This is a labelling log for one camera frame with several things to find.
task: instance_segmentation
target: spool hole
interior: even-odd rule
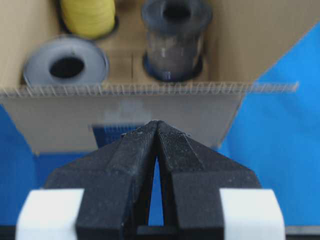
[[[184,4],[169,3],[164,7],[163,16],[169,22],[181,23],[191,17],[191,11]]]
[[[85,63],[83,60],[69,56],[55,61],[50,68],[50,73],[56,78],[66,80],[77,76],[84,68]]]

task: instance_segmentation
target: blue backdrop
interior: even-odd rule
[[[264,74],[260,82],[300,82],[296,94],[248,95],[222,154],[253,169],[274,189],[287,225],[320,225],[320,24]],[[0,109],[0,225],[16,223],[29,190],[55,168],[83,154],[32,156]],[[156,168],[150,224],[162,224]]]

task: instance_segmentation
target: yellow thread spool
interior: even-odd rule
[[[96,39],[116,24],[115,0],[61,0],[61,14],[70,32]]]

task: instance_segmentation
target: spool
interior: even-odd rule
[[[60,15],[68,33],[97,40],[118,27],[115,0],[60,0]]]
[[[24,66],[23,77],[31,88],[97,85],[106,79],[109,69],[107,56],[93,42],[62,36],[33,53]]]
[[[203,0],[148,0],[142,7],[148,28],[145,70],[164,82],[195,78],[203,68],[203,35],[212,18]]]

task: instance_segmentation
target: cardboard box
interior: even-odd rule
[[[218,146],[243,90],[320,20],[319,0],[210,0],[214,19],[205,37],[202,74],[187,83],[162,84],[142,67],[147,31],[143,2],[118,5],[117,32],[96,42],[111,64],[102,86],[31,89],[22,80],[26,59],[63,34],[55,3],[1,1],[1,103],[34,152],[92,151],[97,148],[92,125],[139,125],[153,119]],[[217,95],[223,92],[238,94]]]

